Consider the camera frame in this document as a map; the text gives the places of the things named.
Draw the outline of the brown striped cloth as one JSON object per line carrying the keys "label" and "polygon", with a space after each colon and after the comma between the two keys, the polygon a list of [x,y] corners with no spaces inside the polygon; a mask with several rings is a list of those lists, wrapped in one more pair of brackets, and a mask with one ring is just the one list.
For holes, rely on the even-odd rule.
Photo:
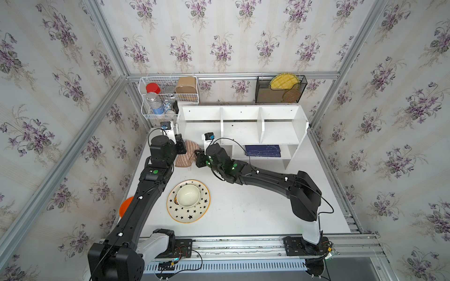
{"label": "brown striped cloth", "polygon": [[191,140],[186,140],[185,148],[186,153],[178,155],[176,158],[175,167],[187,168],[191,167],[193,162],[195,162],[195,151],[200,149],[199,145]]}

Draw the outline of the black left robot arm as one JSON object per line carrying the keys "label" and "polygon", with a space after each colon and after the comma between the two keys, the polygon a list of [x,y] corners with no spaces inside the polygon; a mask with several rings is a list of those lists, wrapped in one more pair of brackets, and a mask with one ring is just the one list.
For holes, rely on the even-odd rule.
{"label": "black left robot arm", "polygon": [[175,234],[167,229],[153,233],[142,253],[138,252],[138,241],[153,206],[173,175],[176,157],[186,152],[185,143],[180,134],[174,139],[157,135],[150,142],[150,152],[121,220],[103,243],[94,243],[88,252],[93,281],[139,281],[152,259],[174,250]]}

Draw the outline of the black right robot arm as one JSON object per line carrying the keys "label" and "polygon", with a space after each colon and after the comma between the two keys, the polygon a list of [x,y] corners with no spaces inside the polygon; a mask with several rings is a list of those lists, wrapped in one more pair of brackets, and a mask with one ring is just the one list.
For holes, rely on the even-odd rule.
{"label": "black right robot arm", "polygon": [[322,192],[308,173],[284,174],[260,169],[248,162],[232,159],[219,144],[194,152],[196,165],[208,167],[220,180],[230,184],[260,187],[285,196],[295,216],[302,222],[302,240],[318,245],[322,238],[319,207]]}

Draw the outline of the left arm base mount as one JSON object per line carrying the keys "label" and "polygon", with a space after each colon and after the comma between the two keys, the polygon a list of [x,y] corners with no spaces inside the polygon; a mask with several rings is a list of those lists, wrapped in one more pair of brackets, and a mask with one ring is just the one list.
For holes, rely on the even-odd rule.
{"label": "left arm base mount", "polygon": [[157,259],[190,258],[192,256],[193,239],[177,237],[173,230],[162,228],[156,229],[153,234],[165,234],[168,237],[167,249],[156,256]]}

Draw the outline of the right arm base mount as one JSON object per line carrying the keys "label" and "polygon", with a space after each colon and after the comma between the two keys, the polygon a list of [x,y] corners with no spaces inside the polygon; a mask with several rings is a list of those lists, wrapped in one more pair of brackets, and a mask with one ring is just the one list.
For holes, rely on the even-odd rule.
{"label": "right arm base mount", "polygon": [[333,243],[328,237],[321,236],[318,244],[307,242],[302,237],[287,236],[282,239],[287,256],[324,257],[332,250]]}

